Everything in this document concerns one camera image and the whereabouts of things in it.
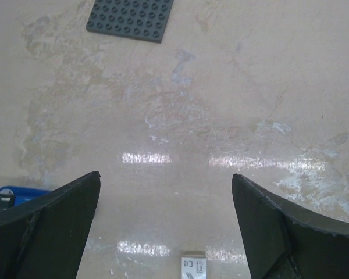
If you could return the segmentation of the blue black stapler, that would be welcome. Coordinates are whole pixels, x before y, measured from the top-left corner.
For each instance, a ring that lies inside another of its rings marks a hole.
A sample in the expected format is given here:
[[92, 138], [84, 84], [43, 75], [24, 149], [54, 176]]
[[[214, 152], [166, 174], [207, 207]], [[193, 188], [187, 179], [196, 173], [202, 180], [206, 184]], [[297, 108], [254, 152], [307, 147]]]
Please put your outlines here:
[[0, 211], [25, 203], [39, 196], [46, 195], [49, 190], [4, 186], [0, 188]]

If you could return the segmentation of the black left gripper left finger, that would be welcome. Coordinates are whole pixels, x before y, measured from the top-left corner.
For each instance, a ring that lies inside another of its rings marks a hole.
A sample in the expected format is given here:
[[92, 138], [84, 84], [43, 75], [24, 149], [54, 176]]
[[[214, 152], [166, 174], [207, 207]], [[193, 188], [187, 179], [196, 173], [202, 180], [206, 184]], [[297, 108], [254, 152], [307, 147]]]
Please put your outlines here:
[[100, 188], [93, 171], [0, 210], [0, 278], [76, 278]]

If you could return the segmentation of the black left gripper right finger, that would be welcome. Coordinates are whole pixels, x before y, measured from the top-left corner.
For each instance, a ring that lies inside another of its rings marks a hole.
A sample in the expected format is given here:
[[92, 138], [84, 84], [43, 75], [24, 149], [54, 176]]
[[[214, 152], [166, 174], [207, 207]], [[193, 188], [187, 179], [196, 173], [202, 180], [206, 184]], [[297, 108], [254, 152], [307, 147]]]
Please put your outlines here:
[[241, 174], [233, 175], [232, 194], [252, 278], [349, 278], [349, 223]]

